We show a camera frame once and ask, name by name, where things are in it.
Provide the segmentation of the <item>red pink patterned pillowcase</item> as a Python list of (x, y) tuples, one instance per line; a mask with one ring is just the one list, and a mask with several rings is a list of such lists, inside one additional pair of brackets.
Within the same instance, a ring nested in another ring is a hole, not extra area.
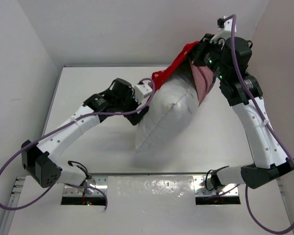
[(156, 91), (173, 75), (185, 76), (194, 85), (199, 104), (204, 101), (215, 84), (216, 76), (207, 66), (196, 67), (188, 58), (197, 44), (198, 41), (186, 44), (170, 66), (152, 74), (151, 78), (155, 83)]

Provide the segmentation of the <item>aluminium frame rail left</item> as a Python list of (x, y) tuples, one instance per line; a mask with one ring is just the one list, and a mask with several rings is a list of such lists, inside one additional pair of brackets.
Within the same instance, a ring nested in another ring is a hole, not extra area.
[[(22, 192), (22, 188), (25, 182), (25, 177), (17, 177), (14, 182), (14, 186), (12, 188), (10, 199), (8, 202), (9, 207), (17, 207), (18, 201)], [(13, 217), (14, 211), (5, 211), (4, 217), (0, 226), (0, 235), (7, 235), (9, 233)]]

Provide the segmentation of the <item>white pillow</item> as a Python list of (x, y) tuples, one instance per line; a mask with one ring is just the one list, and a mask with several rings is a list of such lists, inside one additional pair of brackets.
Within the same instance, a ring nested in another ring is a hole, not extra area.
[(188, 127), (199, 107), (192, 75), (173, 74), (155, 93), (148, 112), (139, 122), (136, 152), (162, 149)]

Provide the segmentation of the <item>aluminium frame rail right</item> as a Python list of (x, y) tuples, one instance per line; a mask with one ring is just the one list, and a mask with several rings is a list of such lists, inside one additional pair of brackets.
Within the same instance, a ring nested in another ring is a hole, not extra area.
[(228, 79), (228, 86), (230, 88), (230, 98), (228, 98), (228, 103), (231, 107), (239, 104), (248, 104), (249, 96), (241, 84), (235, 68), (233, 68), (231, 76)]

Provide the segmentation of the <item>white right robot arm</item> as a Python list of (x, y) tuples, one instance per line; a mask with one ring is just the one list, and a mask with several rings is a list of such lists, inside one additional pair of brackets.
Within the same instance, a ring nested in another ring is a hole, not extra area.
[(224, 166), (212, 171), (213, 189), (227, 184), (245, 184), (256, 189), (294, 170), (292, 162), (268, 129), (263, 92), (257, 79), (246, 72), (252, 55), (252, 42), (235, 38), (235, 52), (241, 84), (232, 60), (231, 40), (223, 44), (213, 41), (212, 34), (204, 37), (191, 50), (189, 58), (195, 66), (207, 66), (220, 80), (220, 90), (238, 116), (247, 137), (253, 163), (245, 166)]

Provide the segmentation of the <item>white front cover board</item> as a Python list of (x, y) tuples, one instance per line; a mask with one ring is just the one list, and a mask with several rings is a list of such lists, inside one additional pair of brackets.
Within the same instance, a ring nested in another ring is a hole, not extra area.
[(55, 185), (30, 207), (17, 211), (11, 235), (263, 235), (290, 222), (276, 182), (249, 191), (238, 205), (197, 205), (191, 176), (109, 177), (107, 206), (62, 205)]

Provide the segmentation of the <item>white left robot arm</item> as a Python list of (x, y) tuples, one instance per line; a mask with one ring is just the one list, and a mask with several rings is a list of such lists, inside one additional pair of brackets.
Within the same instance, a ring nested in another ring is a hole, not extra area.
[(123, 116), (133, 126), (147, 113), (148, 104), (154, 95), (152, 83), (141, 80), (135, 86), (116, 78), (111, 85), (98, 94), (87, 98), (74, 114), (56, 130), (45, 135), (37, 143), (29, 140), (22, 144), (22, 164), (24, 169), (42, 187), (49, 188), (56, 183), (79, 186), (89, 174), (80, 166), (64, 164), (61, 155), (78, 138), (91, 128), (111, 116)]

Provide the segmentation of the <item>aluminium frame rail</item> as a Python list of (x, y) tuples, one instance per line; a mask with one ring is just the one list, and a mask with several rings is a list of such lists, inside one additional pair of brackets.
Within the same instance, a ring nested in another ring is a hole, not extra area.
[(235, 68), (233, 68), (231, 76), (228, 79), (228, 86), (230, 88), (230, 98), (228, 98), (228, 103), (231, 107), (239, 104), (248, 104), (249, 96), (241, 84)]
[[(22, 192), (22, 188), (25, 182), (25, 177), (17, 177), (14, 182), (14, 186), (12, 188), (10, 199), (8, 202), (9, 207), (17, 207), (18, 201)], [(0, 235), (7, 235), (9, 233), (13, 217), (14, 211), (5, 211), (4, 217), (0, 226)]]

